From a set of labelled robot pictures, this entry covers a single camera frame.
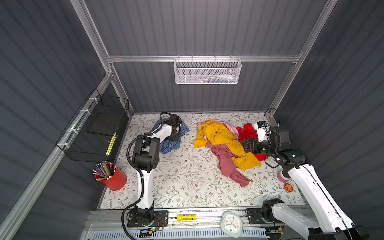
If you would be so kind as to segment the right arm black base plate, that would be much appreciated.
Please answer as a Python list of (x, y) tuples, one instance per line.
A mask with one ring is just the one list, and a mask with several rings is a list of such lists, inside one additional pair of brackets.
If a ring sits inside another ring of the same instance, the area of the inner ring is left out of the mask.
[(250, 224), (285, 224), (273, 216), (270, 208), (247, 208), (245, 213)]

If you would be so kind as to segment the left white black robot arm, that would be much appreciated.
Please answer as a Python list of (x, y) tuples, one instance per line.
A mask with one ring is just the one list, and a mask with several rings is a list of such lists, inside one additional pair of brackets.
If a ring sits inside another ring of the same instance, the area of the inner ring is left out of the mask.
[(160, 143), (165, 140), (177, 142), (181, 137), (182, 119), (175, 114), (161, 112), (160, 125), (149, 133), (138, 135), (127, 149), (128, 163), (137, 171), (139, 196), (135, 204), (138, 209), (153, 208), (153, 173), (160, 161)]

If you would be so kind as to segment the blue checkered shirt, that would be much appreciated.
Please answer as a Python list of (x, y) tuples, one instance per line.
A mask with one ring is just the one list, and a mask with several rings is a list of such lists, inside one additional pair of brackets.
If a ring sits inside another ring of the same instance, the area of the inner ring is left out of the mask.
[(182, 140), (182, 137), (188, 133), (190, 130), (189, 128), (187, 127), (187, 125), (182, 122), (181, 124), (181, 128), (180, 128), (180, 137), (179, 139), (174, 142), (174, 141), (171, 141), (171, 140), (163, 140), (162, 142), (159, 143), (159, 152), (161, 154), (167, 154), (169, 152), (171, 152), (172, 150), (178, 150), (180, 147), (181, 147), (181, 140)]

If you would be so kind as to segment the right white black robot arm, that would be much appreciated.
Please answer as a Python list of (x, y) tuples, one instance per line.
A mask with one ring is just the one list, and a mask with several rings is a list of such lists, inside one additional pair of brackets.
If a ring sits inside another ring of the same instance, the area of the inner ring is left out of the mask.
[(369, 238), (364, 227), (355, 225), (338, 206), (321, 182), (306, 154), (300, 149), (292, 149), (287, 129), (280, 126), (272, 127), (265, 121), (257, 122), (255, 128), (258, 137), (241, 142), (245, 150), (252, 154), (264, 154), (273, 158), (277, 166), (283, 168), (278, 176), (296, 183), (312, 208), (316, 220), (301, 215), (282, 200), (275, 198), (264, 201), (256, 216), (249, 216), (251, 223), (255, 223), (257, 219), (268, 224), (282, 222), (306, 240), (367, 240)]

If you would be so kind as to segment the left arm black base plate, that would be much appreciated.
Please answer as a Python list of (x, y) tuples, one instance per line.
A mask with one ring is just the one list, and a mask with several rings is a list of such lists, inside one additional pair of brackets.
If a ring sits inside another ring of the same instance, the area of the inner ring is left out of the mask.
[(166, 227), (168, 225), (169, 211), (152, 211), (134, 209), (128, 213), (129, 228)]

